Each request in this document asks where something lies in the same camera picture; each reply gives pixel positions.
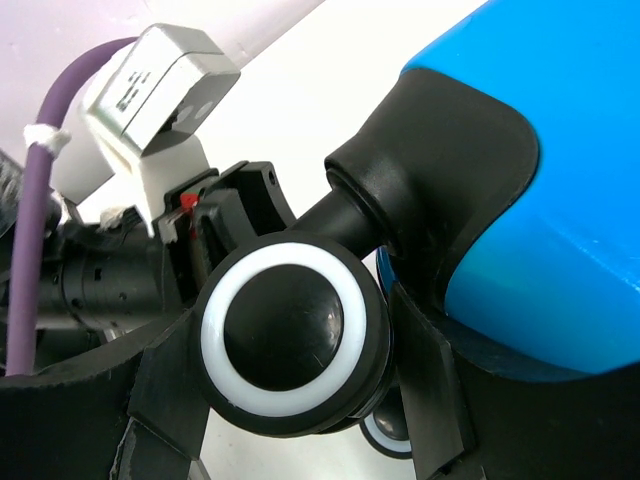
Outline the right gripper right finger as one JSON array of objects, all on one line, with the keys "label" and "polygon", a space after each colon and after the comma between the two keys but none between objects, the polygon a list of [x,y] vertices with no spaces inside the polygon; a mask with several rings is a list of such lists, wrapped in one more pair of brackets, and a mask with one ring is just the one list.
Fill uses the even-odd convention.
[{"label": "right gripper right finger", "polygon": [[635,479],[639,368],[584,375],[495,343],[400,285],[395,358],[420,479]]}]

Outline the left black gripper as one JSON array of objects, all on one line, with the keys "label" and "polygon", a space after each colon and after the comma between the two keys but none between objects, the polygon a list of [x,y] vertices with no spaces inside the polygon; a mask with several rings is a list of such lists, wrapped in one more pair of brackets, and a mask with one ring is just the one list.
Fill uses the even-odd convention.
[{"label": "left black gripper", "polygon": [[49,200],[37,330],[130,331],[178,318],[232,251],[296,220],[270,162],[209,169],[164,201],[150,236],[133,207],[104,229],[63,219],[62,202]]}]

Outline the blue kids suitcase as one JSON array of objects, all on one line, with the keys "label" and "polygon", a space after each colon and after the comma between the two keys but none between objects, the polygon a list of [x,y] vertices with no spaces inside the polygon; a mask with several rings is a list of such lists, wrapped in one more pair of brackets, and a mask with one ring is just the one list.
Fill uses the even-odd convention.
[{"label": "blue kids suitcase", "polygon": [[398,375],[389,296],[584,375],[639,368],[639,5],[490,1],[325,162],[330,192],[198,299],[207,402],[303,436]]}]

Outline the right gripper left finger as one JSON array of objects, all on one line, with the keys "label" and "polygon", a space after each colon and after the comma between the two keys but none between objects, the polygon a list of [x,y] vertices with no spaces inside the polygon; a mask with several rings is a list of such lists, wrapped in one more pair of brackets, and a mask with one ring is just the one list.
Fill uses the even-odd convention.
[{"label": "right gripper left finger", "polygon": [[194,315],[163,318],[32,376],[1,380],[4,479],[185,479],[209,414]]}]

